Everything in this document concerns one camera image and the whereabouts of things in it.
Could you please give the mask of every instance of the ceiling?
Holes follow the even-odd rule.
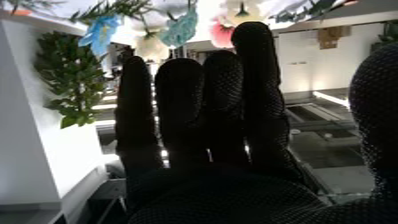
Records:
[[[181,15],[187,10],[187,0],[151,0],[153,6],[160,9],[167,9],[173,12],[174,16]],[[260,3],[261,13],[267,15],[277,14],[283,10],[302,10],[302,7],[309,4],[309,0],[244,0],[247,2],[256,1]],[[96,4],[98,0],[70,0],[64,4],[54,9],[54,13],[61,17],[70,17],[71,14],[80,10],[86,11],[87,8]],[[197,13],[199,13],[199,24],[197,24],[197,34],[192,38],[189,47],[196,47],[199,49],[212,49],[210,40],[210,25],[213,24],[213,18],[224,12],[224,8],[221,4],[226,0],[199,0],[197,2]],[[78,34],[82,35],[87,29],[84,24],[71,24],[68,21],[59,21],[41,17],[39,15],[32,15],[32,17],[57,25],[64,25],[77,30],[80,30]],[[306,29],[317,29],[322,27],[352,25],[361,23],[372,23],[379,21],[386,21],[391,19],[398,19],[398,0],[359,0],[359,3],[349,7],[341,7],[334,10],[325,17],[322,18],[322,22],[318,19],[311,19],[308,22],[293,24],[286,23],[270,23],[270,28],[276,32],[290,32]],[[167,17],[160,15],[157,12],[148,13],[146,20],[150,27],[157,28],[166,26]],[[123,26],[118,28],[118,34],[114,35],[112,41],[123,44],[135,45],[135,37],[142,35],[142,23],[134,20],[123,21]]]

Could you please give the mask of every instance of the gloved hand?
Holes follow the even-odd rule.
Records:
[[[398,223],[398,44],[366,60],[350,89],[377,189],[370,199],[333,207],[306,187],[288,151],[274,38],[261,23],[237,27],[233,44],[237,55],[217,52],[203,66],[190,59],[171,60],[158,70],[160,136],[176,171],[158,175],[151,175],[162,168],[151,75],[139,57],[125,63],[116,134],[132,223]],[[237,167],[237,174],[212,165]]]
[[[274,37],[263,23],[238,27],[233,43],[238,55],[215,52],[203,66],[181,58],[158,70],[160,134],[171,168],[206,166],[212,161],[301,182],[288,152]],[[144,61],[134,57],[123,69],[116,133],[123,163],[135,169],[160,167],[150,80]]]

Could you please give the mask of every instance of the pink decoration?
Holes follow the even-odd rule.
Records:
[[[233,48],[231,36],[235,27],[226,27],[217,21],[210,29],[212,44],[217,48]]]

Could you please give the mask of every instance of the white wall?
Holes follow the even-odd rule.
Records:
[[[59,201],[18,66],[0,22],[0,205]]]
[[[370,56],[384,25],[352,27],[336,49],[320,50],[317,31],[279,35],[279,63],[285,93],[347,88],[357,67]]]
[[[93,169],[102,165],[102,147],[94,125],[82,128],[73,126],[61,130],[61,115],[48,110],[45,96],[46,86],[34,71],[34,59],[38,52],[36,39],[48,30],[4,21],[9,46],[18,62],[18,73],[29,96],[29,105],[39,130],[43,148],[52,168],[59,196],[64,197]]]

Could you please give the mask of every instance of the hanging ornament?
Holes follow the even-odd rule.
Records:
[[[146,61],[153,60],[157,63],[169,58],[171,50],[158,38],[158,33],[148,33],[148,35],[139,38],[135,55],[141,56]]]
[[[196,25],[197,25],[197,12],[192,7],[189,13],[178,18],[173,18],[169,14],[171,20],[167,21],[167,31],[160,33],[160,39],[167,46],[174,46],[176,48],[183,46],[187,41],[196,36]]]
[[[107,54],[107,47],[110,44],[110,38],[116,33],[118,26],[118,16],[100,17],[94,20],[86,36],[78,41],[80,47],[91,44],[91,50],[98,57]]]
[[[249,21],[263,21],[265,16],[261,16],[260,7],[254,3],[245,3],[244,1],[237,6],[235,4],[228,4],[228,20],[235,26],[238,26],[244,22]]]
[[[219,17],[210,28],[210,40],[217,48],[233,48],[231,36],[235,27],[228,24],[226,18]]]

